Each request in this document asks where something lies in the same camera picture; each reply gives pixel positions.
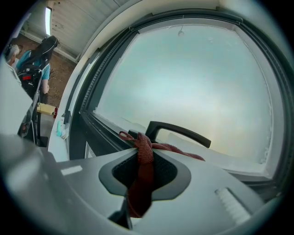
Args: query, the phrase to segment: window handle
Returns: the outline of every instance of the window handle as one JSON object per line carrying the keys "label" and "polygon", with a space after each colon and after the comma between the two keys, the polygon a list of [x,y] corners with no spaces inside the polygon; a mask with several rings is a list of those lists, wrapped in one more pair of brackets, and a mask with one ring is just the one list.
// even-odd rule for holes
{"label": "window handle", "polygon": [[158,132],[160,129],[166,129],[166,130],[170,130],[170,131],[174,131],[176,133],[182,134],[182,135],[200,143],[201,145],[203,145],[206,148],[209,148],[210,144],[211,144],[211,141],[202,135],[199,135],[199,134],[197,134],[193,131],[190,131],[188,129],[185,129],[183,127],[179,127],[179,126],[172,125],[169,123],[162,123],[162,122],[151,121],[149,123],[147,130],[146,130],[145,135],[148,136],[151,141],[155,141],[156,136],[158,135]]}

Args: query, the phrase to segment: ceiling light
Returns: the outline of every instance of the ceiling light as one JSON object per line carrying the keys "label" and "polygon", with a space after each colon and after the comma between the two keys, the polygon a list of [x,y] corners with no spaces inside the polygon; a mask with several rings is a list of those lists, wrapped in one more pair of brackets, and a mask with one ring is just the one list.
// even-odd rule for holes
{"label": "ceiling light", "polygon": [[51,35],[51,12],[52,9],[49,7],[46,7],[45,10],[45,28],[46,28],[46,34]]}

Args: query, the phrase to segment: window glass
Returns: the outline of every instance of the window glass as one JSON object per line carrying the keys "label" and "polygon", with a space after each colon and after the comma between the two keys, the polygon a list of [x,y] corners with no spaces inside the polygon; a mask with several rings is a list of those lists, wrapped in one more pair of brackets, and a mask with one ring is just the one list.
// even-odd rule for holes
{"label": "window glass", "polygon": [[[216,152],[264,163],[271,101],[255,57],[234,31],[184,25],[179,34],[180,29],[138,35],[94,113],[124,130],[145,132],[150,121],[171,123],[210,139]],[[181,135],[161,131],[157,138],[186,151],[181,143],[188,140]]]}

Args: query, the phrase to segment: red rag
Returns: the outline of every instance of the red rag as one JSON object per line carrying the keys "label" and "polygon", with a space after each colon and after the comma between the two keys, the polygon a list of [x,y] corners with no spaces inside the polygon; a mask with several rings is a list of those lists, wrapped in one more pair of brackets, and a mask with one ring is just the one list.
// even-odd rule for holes
{"label": "red rag", "polygon": [[151,194],[154,185],[154,157],[152,148],[168,150],[204,161],[202,157],[196,154],[183,152],[173,145],[152,144],[150,139],[142,133],[138,133],[138,139],[134,139],[130,134],[124,131],[121,131],[119,136],[123,140],[133,141],[135,147],[138,148],[138,177],[128,189],[127,193],[129,213],[130,216],[134,218],[141,218],[151,206]]}

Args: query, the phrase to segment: ceiling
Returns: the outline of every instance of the ceiling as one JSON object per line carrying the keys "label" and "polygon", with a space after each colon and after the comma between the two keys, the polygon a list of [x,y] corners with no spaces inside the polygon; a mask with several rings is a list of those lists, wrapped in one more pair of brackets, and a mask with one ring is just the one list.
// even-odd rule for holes
{"label": "ceiling", "polygon": [[[51,34],[60,42],[57,52],[77,62],[80,54],[97,28],[128,0],[60,0],[52,5]],[[31,10],[22,34],[41,42],[45,33],[45,8],[39,1]]]}

